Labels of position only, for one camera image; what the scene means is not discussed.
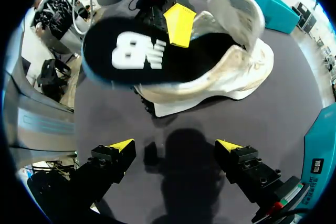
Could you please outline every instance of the shoe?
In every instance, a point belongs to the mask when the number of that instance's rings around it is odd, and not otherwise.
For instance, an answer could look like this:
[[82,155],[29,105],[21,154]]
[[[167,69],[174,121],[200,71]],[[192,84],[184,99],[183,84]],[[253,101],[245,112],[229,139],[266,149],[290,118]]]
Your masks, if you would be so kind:
[[[153,103],[157,117],[185,111],[215,95],[243,99],[271,73],[273,51],[258,38],[265,25],[260,7],[254,0],[230,1],[208,0],[209,10],[215,15],[202,12],[195,18],[192,39],[200,38],[207,32],[229,33],[246,50],[232,45],[213,69],[191,82],[135,86],[141,97]],[[226,17],[226,14],[221,17],[218,6],[221,6],[222,12],[231,13],[231,17]]]
[[89,78],[109,85],[183,83],[211,70],[234,44],[229,34],[206,33],[194,38],[188,48],[177,47],[156,27],[109,17],[87,32],[82,45],[83,69]]

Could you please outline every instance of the sticker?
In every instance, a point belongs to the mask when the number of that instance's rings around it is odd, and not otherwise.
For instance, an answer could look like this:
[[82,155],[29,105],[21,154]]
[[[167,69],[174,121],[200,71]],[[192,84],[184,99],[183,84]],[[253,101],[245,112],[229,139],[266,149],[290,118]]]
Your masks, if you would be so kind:
[[253,10],[251,3],[247,2],[246,0],[229,0],[229,1],[233,8],[241,10],[245,14],[251,16],[252,18],[255,17],[254,10]]
[[323,162],[324,162],[323,158],[313,158],[310,173],[321,174],[323,168]]
[[316,178],[316,177],[310,177],[310,178],[309,178],[309,182],[308,182],[308,184],[310,185],[310,189],[309,189],[309,191],[307,192],[307,194],[305,195],[305,197],[303,198],[303,200],[302,200],[302,204],[304,204],[304,205],[308,205],[309,201],[311,200],[311,198],[312,198],[313,195],[314,195],[315,187],[316,187],[318,181],[319,181],[319,179]]

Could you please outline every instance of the black chair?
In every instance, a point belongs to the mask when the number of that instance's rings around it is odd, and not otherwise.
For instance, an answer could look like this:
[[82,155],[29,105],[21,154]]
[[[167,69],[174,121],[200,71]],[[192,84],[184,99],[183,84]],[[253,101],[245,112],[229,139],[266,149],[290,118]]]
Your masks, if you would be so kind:
[[62,61],[58,59],[45,60],[41,74],[37,78],[37,85],[41,87],[44,95],[59,102],[64,94],[62,87],[68,84],[67,80],[70,76],[71,69]]

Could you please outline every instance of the floor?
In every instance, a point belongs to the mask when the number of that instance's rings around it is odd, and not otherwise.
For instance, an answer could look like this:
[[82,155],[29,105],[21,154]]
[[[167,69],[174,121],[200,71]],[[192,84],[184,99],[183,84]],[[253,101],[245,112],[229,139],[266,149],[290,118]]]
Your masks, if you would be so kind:
[[297,42],[308,64],[315,76],[319,87],[323,107],[327,107],[335,102],[331,89],[331,76],[323,63],[324,56],[316,42],[308,35],[296,27],[290,34]]

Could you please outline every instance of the gray table surface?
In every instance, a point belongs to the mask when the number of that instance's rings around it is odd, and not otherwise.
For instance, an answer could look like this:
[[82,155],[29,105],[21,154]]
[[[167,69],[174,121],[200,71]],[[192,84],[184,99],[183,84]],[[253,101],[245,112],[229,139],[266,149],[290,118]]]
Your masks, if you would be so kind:
[[[109,10],[131,15],[129,0]],[[198,12],[206,0],[190,0]],[[134,138],[137,157],[120,184],[114,184],[98,208],[129,224],[250,223],[258,209],[237,185],[219,173],[212,157],[217,138],[251,145],[283,180],[301,176],[303,137],[322,109],[313,73],[295,41],[265,30],[262,40],[274,51],[266,81],[241,101],[217,99],[167,119],[156,120],[139,97],[111,90],[80,76],[75,98],[79,162],[99,144]],[[160,173],[147,172],[144,147],[155,142],[164,158]]]

